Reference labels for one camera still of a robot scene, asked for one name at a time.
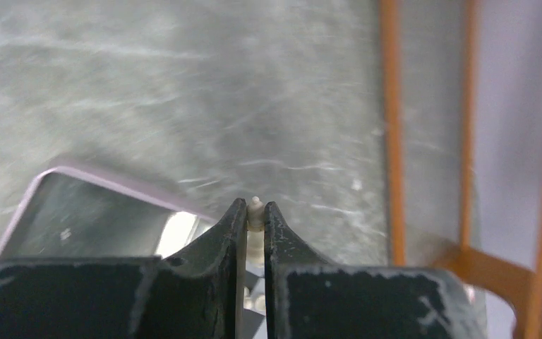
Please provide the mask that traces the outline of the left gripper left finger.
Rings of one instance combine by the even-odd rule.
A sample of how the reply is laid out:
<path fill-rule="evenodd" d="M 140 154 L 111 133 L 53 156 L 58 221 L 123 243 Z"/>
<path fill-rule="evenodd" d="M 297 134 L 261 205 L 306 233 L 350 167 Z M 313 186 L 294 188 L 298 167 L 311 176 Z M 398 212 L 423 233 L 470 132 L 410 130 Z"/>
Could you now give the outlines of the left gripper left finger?
<path fill-rule="evenodd" d="M 168 258 L 0 259 L 0 338 L 240 338 L 246 219 Z"/>

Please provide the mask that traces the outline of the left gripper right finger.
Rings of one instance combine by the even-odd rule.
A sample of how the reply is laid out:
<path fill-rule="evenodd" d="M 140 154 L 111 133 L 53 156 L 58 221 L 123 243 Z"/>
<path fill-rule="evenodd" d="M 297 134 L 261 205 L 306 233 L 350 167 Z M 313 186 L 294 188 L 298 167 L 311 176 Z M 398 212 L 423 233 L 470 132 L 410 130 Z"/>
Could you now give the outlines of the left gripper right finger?
<path fill-rule="evenodd" d="M 265 206 L 269 338 L 484 338 L 462 282 L 432 268 L 323 258 Z"/>

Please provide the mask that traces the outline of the white king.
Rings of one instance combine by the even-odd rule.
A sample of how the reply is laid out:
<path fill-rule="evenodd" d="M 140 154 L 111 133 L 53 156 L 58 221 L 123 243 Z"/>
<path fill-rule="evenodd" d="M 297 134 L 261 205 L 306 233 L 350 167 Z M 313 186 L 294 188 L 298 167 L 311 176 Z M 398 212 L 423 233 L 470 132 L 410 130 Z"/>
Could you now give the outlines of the white king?
<path fill-rule="evenodd" d="M 247 205 L 246 258 L 254 266 L 263 266 L 264 255 L 264 212 L 265 204 L 254 196 Z"/>

